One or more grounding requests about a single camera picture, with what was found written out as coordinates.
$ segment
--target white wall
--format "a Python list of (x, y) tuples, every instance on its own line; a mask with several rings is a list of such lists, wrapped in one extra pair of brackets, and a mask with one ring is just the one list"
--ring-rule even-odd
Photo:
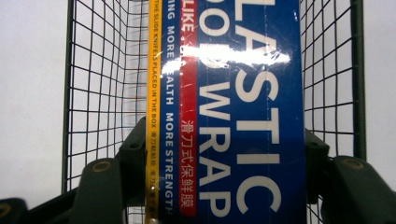
[(367, 158), (396, 190), (396, 1), (364, 4)]
[(61, 192), (67, 1), (0, 1), (0, 198)]
[[(0, 0), (0, 198), (61, 192), (67, 1)], [(396, 189), (396, 8), (365, 0), (369, 162)]]

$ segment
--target metal wire grid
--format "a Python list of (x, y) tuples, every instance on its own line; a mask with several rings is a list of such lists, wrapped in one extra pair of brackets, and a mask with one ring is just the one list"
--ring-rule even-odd
[[(332, 156), (353, 155), (351, 5), (301, 0), (300, 10), (305, 126)], [(78, 185), (87, 163), (114, 157), (146, 114), (148, 11), (147, 1), (69, 1), (64, 191)], [(322, 222), (320, 207), (308, 205), (308, 223)], [(130, 223), (144, 223), (144, 208), (128, 211)]]
[[(331, 157), (365, 159), (361, 10), (361, 1), (300, 1), (305, 127)], [(307, 206), (308, 223), (323, 222), (321, 204)]]
[[(114, 157), (146, 114), (148, 1), (70, 0), (63, 191), (91, 161)], [(129, 208), (143, 223), (144, 208)]]

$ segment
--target blue box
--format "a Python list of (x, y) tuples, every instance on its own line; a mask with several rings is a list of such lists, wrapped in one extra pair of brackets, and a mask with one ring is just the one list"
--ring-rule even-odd
[(147, 223), (306, 223), (299, 2), (150, 2)]

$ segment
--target plastic wrap box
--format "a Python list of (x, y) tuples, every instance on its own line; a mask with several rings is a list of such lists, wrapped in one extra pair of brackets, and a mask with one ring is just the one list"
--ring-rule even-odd
[(297, 0), (150, 0), (147, 223), (305, 223)]

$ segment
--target red stripe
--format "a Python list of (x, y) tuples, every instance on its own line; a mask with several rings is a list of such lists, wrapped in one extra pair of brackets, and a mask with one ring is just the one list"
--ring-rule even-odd
[(180, 137), (179, 137), (179, 211), (195, 217), (197, 203), (197, 58), (186, 52), (197, 45), (197, 1), (181, 1), (180, 23)]

